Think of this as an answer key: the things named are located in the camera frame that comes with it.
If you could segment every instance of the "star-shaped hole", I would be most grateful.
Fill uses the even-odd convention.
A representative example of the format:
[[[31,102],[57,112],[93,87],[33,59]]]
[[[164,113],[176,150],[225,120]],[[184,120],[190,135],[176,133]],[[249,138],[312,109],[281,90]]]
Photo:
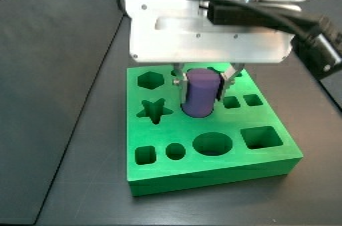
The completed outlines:
[[[157,102],[142,102],[145,109],[137,114],[137,117],[149,117],[155,125],[160,124],[162,116],[174,113],[173,110],[165,107],[166,99],[160,99]]]

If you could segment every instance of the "circular hole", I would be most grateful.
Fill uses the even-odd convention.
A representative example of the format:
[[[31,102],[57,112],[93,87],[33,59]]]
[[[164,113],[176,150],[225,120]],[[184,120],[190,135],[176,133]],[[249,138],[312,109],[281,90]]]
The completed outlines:
[[[180,143],[173,143],[166,148],[166,155],[173,160],[180,160],[186,156],[186,148]]]
[[[232,150],[233,141],[226,134],[213,132],[200,135],[193,146],[205,156],[221,156]]]

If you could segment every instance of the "square hole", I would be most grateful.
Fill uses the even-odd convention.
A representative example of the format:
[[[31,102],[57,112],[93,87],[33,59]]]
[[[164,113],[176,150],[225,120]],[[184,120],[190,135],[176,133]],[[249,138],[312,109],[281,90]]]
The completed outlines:
[[[261,106],[264,105],[262,100],[257,94],[244,95],[245,101],[249,106]]]
[[[262,149],[284,145],[280,135],[272,126],[241,130],[249,149]]]
[[[135,150],[135,162],[138,165],[153,164],[157,161],[155,147],[145,146]]]
[[[234,109],[241,107],[241,103],[236,96],[225,97],[224,99],[224,105],[226,109]]]

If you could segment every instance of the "hexagonal hole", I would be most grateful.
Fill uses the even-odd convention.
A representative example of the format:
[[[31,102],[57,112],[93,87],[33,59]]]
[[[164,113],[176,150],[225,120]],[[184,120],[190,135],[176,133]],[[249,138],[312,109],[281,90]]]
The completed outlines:
[[[236,109],[236,108],[241,107],[241,103],[240,103],[238,98],[236,96],[225,97],[224,105],[225,105],[226,109]]]
[[[249,149],[262,149],[284,145],[282,139],[272,126],[241,130]]]
[[[138,86],[154,90],[165,84],[165,77],[162,74],[153,71],[146,72],[138,77]]]

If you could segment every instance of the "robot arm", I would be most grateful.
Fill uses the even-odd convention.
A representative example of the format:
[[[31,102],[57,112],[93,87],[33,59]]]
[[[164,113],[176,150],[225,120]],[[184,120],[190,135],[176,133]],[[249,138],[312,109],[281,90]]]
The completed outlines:
[[[125,0],[133,19],[130,54],[139,63],[173,63],[182,104],[188,62],[230,62],[221,73],[222,99],[246,63],[280,63],[294,48],[318,77],[342,65],[342,34],[326,18],[308,17],[305,0]]]

